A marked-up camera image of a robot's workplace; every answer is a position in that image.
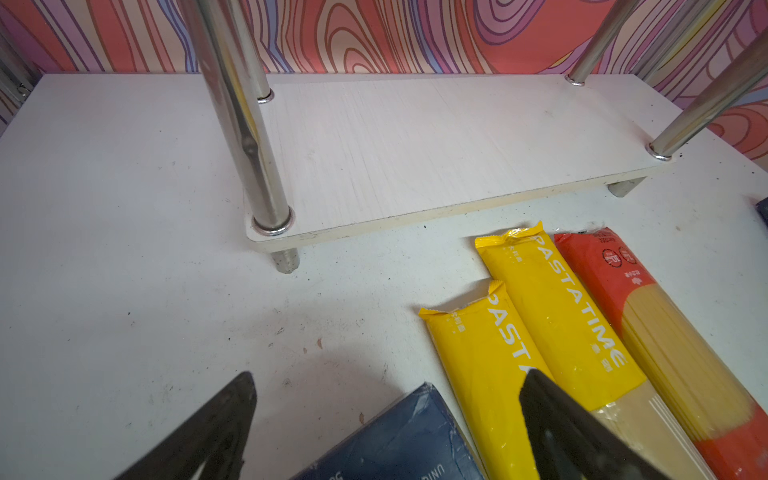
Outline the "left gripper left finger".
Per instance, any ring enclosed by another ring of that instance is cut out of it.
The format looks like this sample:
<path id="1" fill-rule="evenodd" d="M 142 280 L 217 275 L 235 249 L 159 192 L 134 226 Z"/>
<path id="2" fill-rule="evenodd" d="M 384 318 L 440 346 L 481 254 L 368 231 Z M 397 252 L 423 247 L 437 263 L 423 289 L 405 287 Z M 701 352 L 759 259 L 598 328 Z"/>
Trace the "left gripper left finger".
<path id="1" fill-rule="evenodd" d="M 238 374 L 120 479 L 238 479 L 257 406 L 253 376 Z"/>

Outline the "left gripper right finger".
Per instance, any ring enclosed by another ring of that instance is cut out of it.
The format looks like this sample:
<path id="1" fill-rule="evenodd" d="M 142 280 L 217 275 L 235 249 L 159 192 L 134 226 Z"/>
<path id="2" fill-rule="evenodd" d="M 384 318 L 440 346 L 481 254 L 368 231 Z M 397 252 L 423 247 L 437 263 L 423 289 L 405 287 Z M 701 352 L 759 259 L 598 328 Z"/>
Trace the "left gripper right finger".
<path id="1" fill-rule="evenodd" d="M 519 394 L 525 427 L 541 479 L 664 479 L 537 369 Z"/>

